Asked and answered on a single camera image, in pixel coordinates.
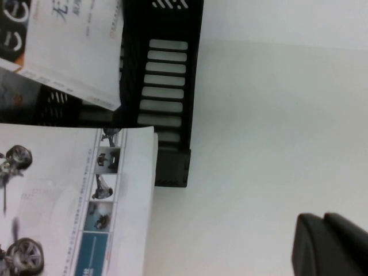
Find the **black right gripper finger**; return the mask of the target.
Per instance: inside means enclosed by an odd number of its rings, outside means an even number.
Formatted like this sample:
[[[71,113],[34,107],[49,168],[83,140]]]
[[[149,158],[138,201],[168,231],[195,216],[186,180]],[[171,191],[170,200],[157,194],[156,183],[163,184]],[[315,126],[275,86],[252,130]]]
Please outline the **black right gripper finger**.
[[[337,213],[297,217],[294,275],[367,275],[367,231]]]

